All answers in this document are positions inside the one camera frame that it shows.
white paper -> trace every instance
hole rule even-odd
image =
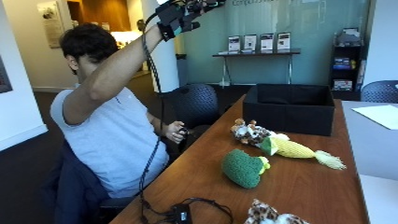
[[[275,34],[264,34],[260,36],[261,50],[273,49]]]
[[[291,34],[283,33],[277,35],[277,49],[291,48]]]
[[[256,50],[257,35],[245,36],[245,49]]]
[[[398,108],[393,105],[379,105],[353,108],[360,114],[373,119],[392,130],[398,130]]]
[[[46,27],[48,45],[51,48],[60,47],[60,36],[64,33],[64,25],[62,21],[60,9],[56,1],[39,3],[38,10],[42,16],[43,25]]]
[[[239,35],[230,36],[228,40],[230,40],[228,50],[230,51],[240,50],[240,37],[239,37]]]

man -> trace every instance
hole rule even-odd
[[[158,25],[151,27],[146,38],[152,51],[162,42]],[[59,93],[51,116],[78,158],[100,178],[110,197],[131,197],[139,193],[159,135],[179,144],[184,123],[162,124],[126,87],[147,59],[142,38],[119,50],[110,32],[88,23],[67,31],[60,44],[80,85],[76,90]],[[162,142],[146,185],[160,174],[168,159]]]

brochure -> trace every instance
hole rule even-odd
[[[275,34],[264,34],[260,36],[261,50],[275,48]]]
[[[228,50],[240,51],[240,36],[239,35],[230,36],[228,40],[230,40]]]
[[[245,49],[256,50],[257,35],[245,36]]]
[[[277,49],[291,48],[291,33],[281,33],[277,35]]]
[[[356,91],[361,91],[364,85],[364,77],[365,77],[365,69],[367,69],[367,60],[361,60],[360,70],[359,70],[359,77],[357,77],[357,85]]]
[[[336,79],[333,81],[335,91],[352,91],[352,80],[349,79]]]
[[[228,55],[228,54],[239,54],[239,51],[237,50],[227,50],[227,51],[222,51],[219,53],[219,55]]]

black device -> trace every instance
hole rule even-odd
[[[176,224],[192,224],[192,216],[191,216],[191,209],[190,204],[187,203],[178,203],[172,207],[175,213],[175,223]]]
[[[179,129],[179,133],[184,135],[184,138],[187,138],[188,134],[190,134],[190,131],[187,128],[180,128]]]
[[[200,28],[200,23],[194,21],[203,12],[224,6],[227,0],[171,0],[156,8],[160,17],[158,25],[162,29],[163,40],[168,41],[178,34]]]

dark jacket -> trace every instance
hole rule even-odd
[[[55,223],[100,223],[100,203],[110,199],[108,193],[67,141],[62,155],[43,187],[46,204],[54,209]]]

